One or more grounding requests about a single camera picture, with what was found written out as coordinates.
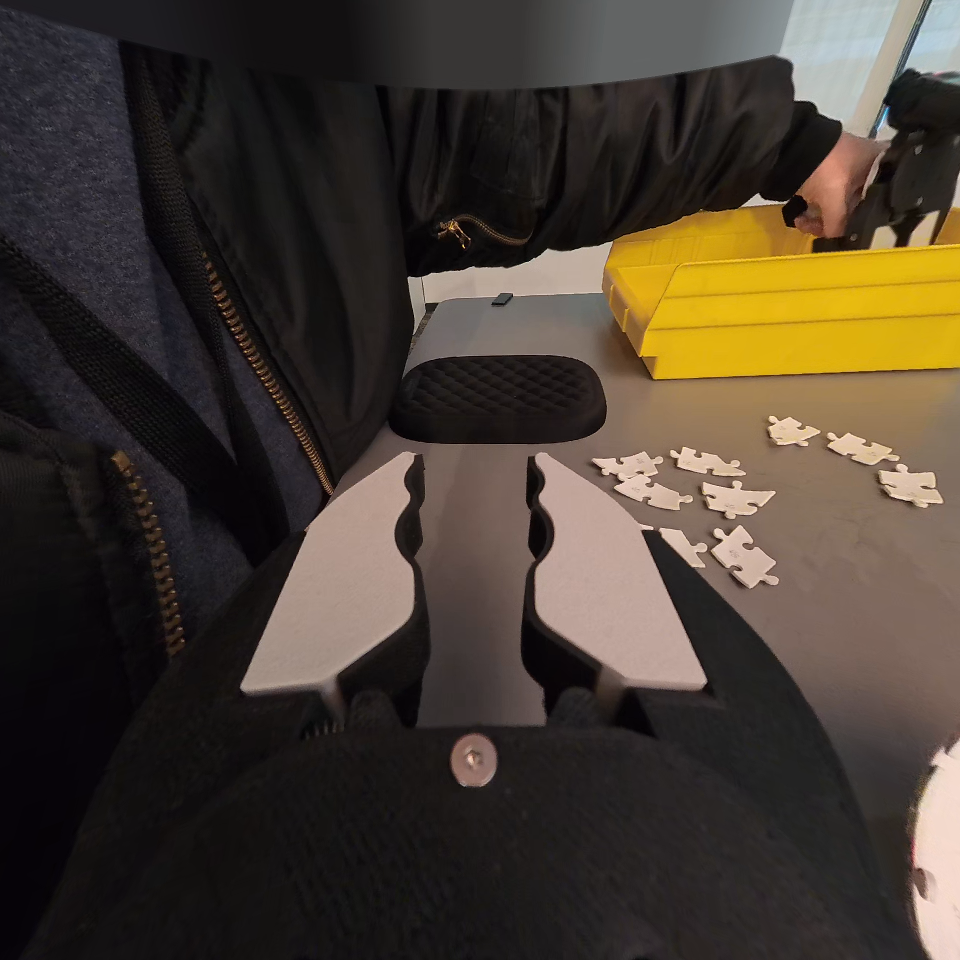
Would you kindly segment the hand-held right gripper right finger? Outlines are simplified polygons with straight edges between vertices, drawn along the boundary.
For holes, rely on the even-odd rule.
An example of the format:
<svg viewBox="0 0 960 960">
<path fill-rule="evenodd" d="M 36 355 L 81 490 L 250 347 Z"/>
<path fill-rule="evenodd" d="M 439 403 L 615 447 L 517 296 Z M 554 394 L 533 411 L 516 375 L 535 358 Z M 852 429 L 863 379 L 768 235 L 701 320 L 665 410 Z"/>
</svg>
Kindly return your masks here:
<svg viewBox="0 0 960 960">
<path fill-rule="evenodd" d="M 545 693 L 703 689 L 642 525 L 545 451 L 527 462 L 526 498 L 521 658 L 534 681 Z"/>
</svg>

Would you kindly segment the spread of white jigsaw pieces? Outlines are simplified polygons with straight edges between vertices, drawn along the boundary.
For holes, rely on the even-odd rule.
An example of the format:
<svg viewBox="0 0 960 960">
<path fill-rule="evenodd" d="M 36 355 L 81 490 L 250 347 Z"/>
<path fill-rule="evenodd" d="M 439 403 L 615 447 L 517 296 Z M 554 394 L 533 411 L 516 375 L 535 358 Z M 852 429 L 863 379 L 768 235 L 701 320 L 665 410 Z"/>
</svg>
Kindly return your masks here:
<svg viewBox="0 0 960 960">
<path fill-rule="evenodd" d="M 769 440 L 780 448 L 808 448 L 813 440 L 823 435 L 817 427 L 792 416 L 768 416 L 767 423 Z M 837 456 L 850 463 L 879 467 L 878 486 L 892 499 L 916 509 L 944 504 L 935 472 L 912 471 L 893 448 L 849 432 L 839 435 L 830 431 L 825 438 L 825 449 Z M 717 454 L 688 447 L 673 450 L 669 456 L 677 470 L 704 478 L 700 485 L 703 504 L 726 521 L 751 518 L 775 496 L 773 489 L 745 488 L 742 479 L 746 472 L 737 459 L 724 459 Z M 591 463 L 604 477 L 615 478 L 615 493 L 652 509 L 678 512 L 694 501 L 692 495 L 684 495 L 654 479 L 658 466 L 664 463 L 661 456 L 638 451 L 626 457 L 592 458 Z M 881 470 L 882 464 L 894 466 L 892 470 Z M 729 530 L 714 529 L 716 544 L 712 547 L 703 543 L 694 544 L 679 529 L 660 527 L 658 533 L 692 568 L 704 568 L 702 557 L 711 554 L 744 589 L 778 584 L 774 573 L 776 561 L 753 542 L 742 525 Z"/>
</svg>

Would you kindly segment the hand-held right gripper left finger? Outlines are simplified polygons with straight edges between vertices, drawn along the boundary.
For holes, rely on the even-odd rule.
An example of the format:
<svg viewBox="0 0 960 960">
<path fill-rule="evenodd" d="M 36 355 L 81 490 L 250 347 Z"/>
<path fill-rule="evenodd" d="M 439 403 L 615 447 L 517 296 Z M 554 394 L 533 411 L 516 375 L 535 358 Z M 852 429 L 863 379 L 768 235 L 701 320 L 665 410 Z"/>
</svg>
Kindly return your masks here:
<svg viewBox="0 0 960 960">
<path fill-rule="evenodd" d="M 402 695 L 424 677 L 429 616 L 416 553 L 423 543 L 424 459 L 402 451 L 311 523 L 241 690 Z"/>
</svg>

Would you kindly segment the partly built puzzle ball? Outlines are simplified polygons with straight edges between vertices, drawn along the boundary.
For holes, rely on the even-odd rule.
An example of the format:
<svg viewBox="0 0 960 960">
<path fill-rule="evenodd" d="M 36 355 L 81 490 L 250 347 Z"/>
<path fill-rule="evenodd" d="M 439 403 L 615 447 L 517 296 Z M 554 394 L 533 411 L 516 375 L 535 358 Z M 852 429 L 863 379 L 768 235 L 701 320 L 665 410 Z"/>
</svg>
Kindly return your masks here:
<svg viewBox="0 0 960 960">
<path fill-rule="evenodd" d="M 910 817 L 910 895 L 930 959 L 959 958 L 959 738 L 943 745 L 920 781 Z"/>
</svg>

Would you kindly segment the yellow plastic bin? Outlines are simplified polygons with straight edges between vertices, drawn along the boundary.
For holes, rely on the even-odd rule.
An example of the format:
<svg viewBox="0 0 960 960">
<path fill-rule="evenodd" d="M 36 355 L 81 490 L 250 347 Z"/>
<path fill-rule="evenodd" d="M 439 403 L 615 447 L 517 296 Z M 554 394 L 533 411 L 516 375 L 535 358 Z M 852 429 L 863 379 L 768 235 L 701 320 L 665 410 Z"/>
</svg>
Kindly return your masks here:
<svg viewBox="0 0 960 960">
<path fill-rule="evenodd" d="M 780 207 L 615 241 L 604 294 L 655 381 L 958 368 L 959 214 L 936 245 L 815 254 Z"/>
</svg>

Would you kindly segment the large window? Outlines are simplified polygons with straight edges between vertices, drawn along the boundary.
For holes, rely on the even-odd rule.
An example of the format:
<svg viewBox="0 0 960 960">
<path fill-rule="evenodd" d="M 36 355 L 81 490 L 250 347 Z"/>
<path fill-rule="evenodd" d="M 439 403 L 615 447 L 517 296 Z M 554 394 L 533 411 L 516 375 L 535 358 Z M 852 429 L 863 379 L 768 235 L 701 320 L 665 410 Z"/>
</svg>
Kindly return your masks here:
<svg viewBox="0 0 960 960">
<path fill-rule="evenodd" d="M 959 70 L 959 2 L 797 1 L 781 56 L 793 65 L 797 101 L 876 136 L 884 97 L 904 70 Z"/>
</svg>

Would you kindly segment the person's left hand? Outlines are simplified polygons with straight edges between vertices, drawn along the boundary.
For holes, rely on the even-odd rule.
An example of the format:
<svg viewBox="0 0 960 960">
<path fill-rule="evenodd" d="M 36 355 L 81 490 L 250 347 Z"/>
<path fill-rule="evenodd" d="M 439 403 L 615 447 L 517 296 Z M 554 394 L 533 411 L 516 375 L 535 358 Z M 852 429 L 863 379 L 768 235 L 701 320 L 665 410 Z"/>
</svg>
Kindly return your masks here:
<svg viewBox="0 0 960 960">
<path fill-rule="evenodd" d="M 794 227 L 815 238 L 842 237 L 849 216 L 890 145 L 889 139 L 871 139 L 844 131 L 800 187 L 799 198 L 807 206 L 796 217 Z"/>
</svg>

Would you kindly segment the person's left forearm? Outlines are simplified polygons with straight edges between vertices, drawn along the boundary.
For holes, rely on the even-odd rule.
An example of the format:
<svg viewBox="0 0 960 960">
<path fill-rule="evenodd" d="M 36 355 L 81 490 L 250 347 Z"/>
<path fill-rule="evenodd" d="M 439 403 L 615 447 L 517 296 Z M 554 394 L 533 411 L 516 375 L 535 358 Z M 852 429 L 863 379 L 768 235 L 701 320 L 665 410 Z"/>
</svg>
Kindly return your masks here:
<svg viewBox="0 0 960 960">
<path fill-rule="evenodd" d="M 645 80 L 524 91 L 532 110 L 536 215 L 529 249 L 570 250 L 813 194 L 842 126 L 796 99 L 768 56 Z"/>
</svg>

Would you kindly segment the person's jacketed torso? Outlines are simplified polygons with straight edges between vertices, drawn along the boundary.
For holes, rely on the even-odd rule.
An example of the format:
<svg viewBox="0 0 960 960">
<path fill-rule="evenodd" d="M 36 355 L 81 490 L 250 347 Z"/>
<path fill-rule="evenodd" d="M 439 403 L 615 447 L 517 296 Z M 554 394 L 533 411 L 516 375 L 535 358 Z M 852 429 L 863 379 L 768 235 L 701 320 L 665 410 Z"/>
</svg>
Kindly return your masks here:
<svg viewBox="0 0 960 960">
<path fill-rule="evenodd" d="M 407 279 L 550 245 L 568 107 L 2 7 L 2 958 L 149 695 L 385 423 Z"/>
</svg>

